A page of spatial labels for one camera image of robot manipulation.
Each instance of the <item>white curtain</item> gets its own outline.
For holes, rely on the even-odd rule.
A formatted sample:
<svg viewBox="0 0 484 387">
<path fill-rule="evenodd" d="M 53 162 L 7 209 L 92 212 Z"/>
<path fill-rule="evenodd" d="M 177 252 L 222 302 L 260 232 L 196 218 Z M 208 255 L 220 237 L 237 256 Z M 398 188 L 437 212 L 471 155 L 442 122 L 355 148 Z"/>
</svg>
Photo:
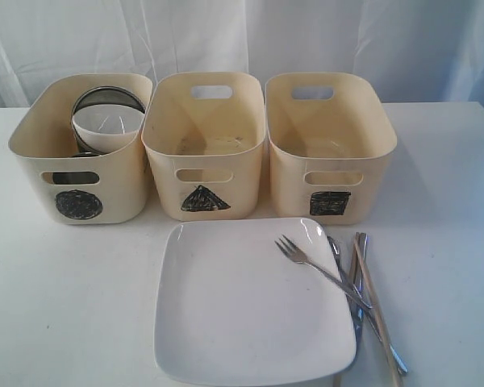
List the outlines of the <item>white curtain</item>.
<svg viewBox="0 0 484 387">
<path fill-rule="evenodd" d="M 384 102 L 484 105 L 484 0 L 0 1 L 0 106 L 75 73 L 342 71 Z"/>
</svg>

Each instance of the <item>chopstick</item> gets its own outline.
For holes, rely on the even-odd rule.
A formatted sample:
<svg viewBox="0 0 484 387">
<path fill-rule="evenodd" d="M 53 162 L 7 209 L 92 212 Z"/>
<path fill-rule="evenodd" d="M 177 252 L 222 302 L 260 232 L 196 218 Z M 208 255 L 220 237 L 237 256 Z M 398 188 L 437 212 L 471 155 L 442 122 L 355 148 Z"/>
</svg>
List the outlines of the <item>chopstick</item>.
<svg viewBox="0 0 484 387">
<path fill-rule="evenodd" d="M 364 258 L 362 257 L 362 252 L 358 245 L 358 237 L 355 237 L 355 239 L 353 240 L 353 246 L 357 251 L 358 263 L 361 266 L 362 276 L 364 277 L 364 284 L 368 290 L 371 305 L 373 305 L 374 317 L 377 320 L 378 331 L 382 336 L 383 347 L 384 347 L 384 350 L 386 351 L 387 364 L 389 365 L 389 370 L 393 378 L 394 386 L 402 387 L 403 381 L 400 375 L 398 374 L 398 370 L 396 369 L 396 363 L 394 362 L 393 352 L 390 350 L 389 331 L 387 330 L 387 325 L 383 318 L 382 308 L 380 307 L 380 302 L 378 301 L 377 293 L 374 289 L 373 282 L 371 281 L 371 275 L 369 274 L 367 264 L 365 263 Z"/>
</svg>

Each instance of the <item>bin handle cutout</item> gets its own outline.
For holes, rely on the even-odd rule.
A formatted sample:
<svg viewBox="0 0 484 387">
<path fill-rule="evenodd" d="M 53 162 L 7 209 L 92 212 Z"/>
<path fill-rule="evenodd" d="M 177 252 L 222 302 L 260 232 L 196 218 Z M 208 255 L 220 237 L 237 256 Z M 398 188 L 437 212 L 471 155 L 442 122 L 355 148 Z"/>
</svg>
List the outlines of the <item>bin handle cutout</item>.
<svg viewBox="0 0 484 387">
<path fill-rule="evenodd" d="M 41 178 L 44 182 L 54 185 L 84 185 L 97 184 L 100 178 L 91 171 L 83 172 L 43 172 Z"/>
<path fill-rule="evenodd" d="M 226 183 L 233 178 L 227 169 L 178 169 L 176 178 L 186 183 Z"/>
<path fill-rule="evenodd" d="M 303 180 L 309 185 L 359 185 L 364 174 L 357 171 L 312 171 L 306 173 Z"/>
<path fill-rule="evenodd" d="M 296 86 L 292 89 L 292 99 L 300 100 L 328 100 L 333 98 L 335 91 L 331 86 Z"/>
<path fill-rule="evenodd" d="M 196 85 L 192 86 L 190 93 L 195 99 L 229 99 L 233 89 L 228 85 Z"/>
</svg>

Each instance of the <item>white plate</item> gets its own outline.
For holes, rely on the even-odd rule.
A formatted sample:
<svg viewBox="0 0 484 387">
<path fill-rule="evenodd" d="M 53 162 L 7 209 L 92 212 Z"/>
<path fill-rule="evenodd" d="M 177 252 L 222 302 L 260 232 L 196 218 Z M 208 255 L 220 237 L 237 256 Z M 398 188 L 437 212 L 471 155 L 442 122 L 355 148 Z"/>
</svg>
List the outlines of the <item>white plate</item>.
<svg viewBox="0 0 484 387">
<path fill-rule="evenodd" d="M 307 218 L 183 223 L 170 234 L 156 304 L 158 366 L 200 385 L 280 385 L 346 368 L 355 356 L 345 295 L 289 261 L 287 235 L 339 277 Z"/>
</svg>

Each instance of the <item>plastic storage bin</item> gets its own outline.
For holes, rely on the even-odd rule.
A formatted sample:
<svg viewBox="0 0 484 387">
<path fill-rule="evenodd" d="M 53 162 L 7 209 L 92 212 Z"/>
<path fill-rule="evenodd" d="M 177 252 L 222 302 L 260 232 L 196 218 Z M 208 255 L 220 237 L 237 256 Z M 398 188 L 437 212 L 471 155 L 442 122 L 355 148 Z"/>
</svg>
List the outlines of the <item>plastic storage bin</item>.
<svg viewBox="0 0 484 387">
<path fill-rule="evenodd" d="M 137 215 L 147 200 L 150 173 L 141 131 L 118 151 L 74 157 L 79 151 L 71 126 L 73 105 L 102 85 L 128 89 L 145 106 L 152 93 L 152 82 L 136 74 L 66 77 L 40 95 L 9 140 L 40 201 L 60 223 L 120 223 Z M 85 184 L 77 184 L 80 179 Z"/>
<path fill-rule="evenodd" d="M 265 108 L 245 73 L 179 73 L 156 88 L 142 140 L 165 212 L 234 219 L 258 199 Z"/>
<path fill-rule="evenodd" d="M 397 143 L 373 87 L 347 73 L 287 73 L 265 93 L 277 213 L 360 222 Z"/>
</svg>

